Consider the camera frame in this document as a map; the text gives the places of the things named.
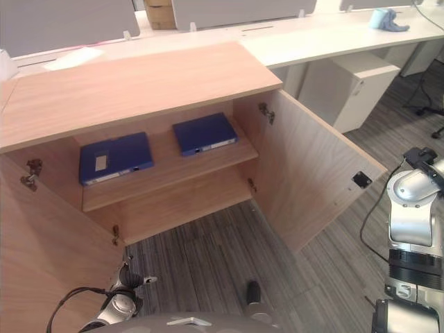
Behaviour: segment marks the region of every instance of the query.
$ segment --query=gray carpet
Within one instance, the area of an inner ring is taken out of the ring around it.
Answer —
[[[346,135],[388,169],[396,167],[412,146],[431,147],[444,157],[444,139],[430,138],[444,126],[444,117],[418,117],[402,108],[419,78],[396,78],[365,124]],[[435,107],[442,105],[443,64],[432,64],[425,87]],[[428,101],[418,92],[412,104]],[[369,332],[373,308],[364,296],[384,297],[387,267],[359,242],[359,227],[386,177],[294,256],[252,202],[127,247],[134,256],[134,271],[159,277],[139,290],[144,299],[141,315],[170,311],[241,315],[246,283],[256,279],[263,301],[275,310],[285,332]],[[444,216],[442,202],[438,210]],[[386,256],[388,212],[389,201],[384,198],[365,234]]]

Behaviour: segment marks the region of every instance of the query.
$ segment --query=black cable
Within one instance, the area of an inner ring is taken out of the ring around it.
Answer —
[[[409,105],[410,102],[413,100],[413,98],[416,96],[416,94],[418,93],[418,90],[421,89],[422,92],[424,92],[424,87],[422,86],[424,84],[424,76],[427,73],[428,68],[421,74],[421,77],[419,79],[418,85],[415,88],[415,91],[413,92],[413,94],[409,97],[409,99],[407,100],[407,102],[404,103],[404,105],[402,106],[403,108],[421,108],[421,107],[414,107],[412,105]]]
[[[421,14],[422,17],[424,17],[427,21],[429,21],[430,23],[434,24],[435,26],[440,28],[442,31],[444,31],[444,28],[442,26],[440,26],[439,24],[433,22],[430,18],[428,18],[428,16],[426,16],[423,12],[421,12],[421,10],[419,9],[418,5],[416,4],[416,0],[412,0],[411,2],[415,6],[416,10]]]
[[[422,82],[419,84],[419,86],[421,88],[421,92],[427,97],[427,100],[429,102],[429,108],[431,108],[433,106],[433,101],[432,101],[432,98],[430,97],[430,95],[425,91],[424,80],[422,80]]]
[[[361,242],[373,253],[375,253],[379,258],[381,258],[382,260],[384,260],[385,262],[389,262],[386,258],[384,258],[380,253],[378,253],[374,248],[372,248],[370,245],[368,245],[366,243],[366,241],[364,241],[363,238],[363,233],[364,233],[364,228],[366,227],[368,218],[370,217],[370,215],[373,213],[373,210],[375,210],[375,208],[379,205],[379,203],[382,200],[382,197],[384,196],[384,192],[386,191],[387,188],[387,184],[389,183],[390,179],[393,177],[393,175],[395,174],[396,171],[398,171],[402,165],[404,164],[405,159],[390,173],[390,175],[387,178],[387,181],[384,183],[384,187],[382,188],[381,194],[379,195],[378,199],[376,200],[376,203],[373,205],[373,207],[371,207],[371,209],[368,211],[366,217],[364,218],[363,222],[362,222],[362,226],[361,229],[359,231],[359,238],[361,239]]]
[[[55,308],[53,314],[51,315],[51,317],[48,321],[48,325],[46,326],[46,333],[51,333],[54,317],[56,316],[58,310],[60,310],[60,308],[64,305],[64,303],[68,299],[70,299],[72,296],[77,295],[78,293],[82,293],[84,291],[92,291],[94,293],[100,293],[103,295],[108,294],[108,292],[105,289],[100,289],[100,288],[78,287],[78,288],[72,289],[69,293],[67,293],[67,295],[64,298],[62,298],[62,300],[58,303],[57,307]]]
[[[364,296],[364,298],[366,299],[367,302],[370,303],[370,305],[371,305],[371,306],[373,307],[373,309],[376,311],[376,305],[375,305],[375,303],[373,303],[373,302],[371,301],[371,299],[368,298],[367,296]]]

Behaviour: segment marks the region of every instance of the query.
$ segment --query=wooden cabinet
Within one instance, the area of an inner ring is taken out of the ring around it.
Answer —
[[[302,104],[238,44],[85,65],[2,87],[1,306],[4,332],[42,331],[70,288],[107,287],[122,246],[254,198],[298,250],[385,168]],[[173,123],[224,112],[240,140],[182,157]],[[78,184],[80,147],[145,131],[155,166]],[[36,191],[26,162],[43,161]],[[119,226],[118,246],[112,227]],[[67,303],[75,332],[100,298]]]

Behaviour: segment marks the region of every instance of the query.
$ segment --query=blue cloth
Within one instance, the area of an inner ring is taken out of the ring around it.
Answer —
[[[370,18],[369,27],[373,29],[379,29],[381,26],[382,19],[385,18],[388,10],[383,8],[378,8],[373,11],[372,17]]]
[[[396,11],[393,9],[388,9],[386,14],[381,20],[381,24],[379,25],[379,29],[386,30],[386,31],[407,31],[410,29],[410,26],[398,26],[394,19],[396,18]]]

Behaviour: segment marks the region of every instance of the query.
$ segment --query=white desk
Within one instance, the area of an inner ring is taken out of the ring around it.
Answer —
[[[444,7],[423,7],[435,22],[444,24]],[[152,31],[144,11],[137,12],[141,35],[130,41],[97,44],[107,59],[128,58],[151,53],[190,49],[237,40],[262,64],[278,68],[346,53],[380,49],[387,46],[443,38],[444,32],[421,17],[415,8],[398,8],[396,22],[409,24],[410,30],[392,33],[370,29],[372,10],[329,15],[312,15],[300,19],[245,24],[193,33]],[[20,76],[44,71],[42,62],[54,60],[68,51],[48,51],[15,59]]]

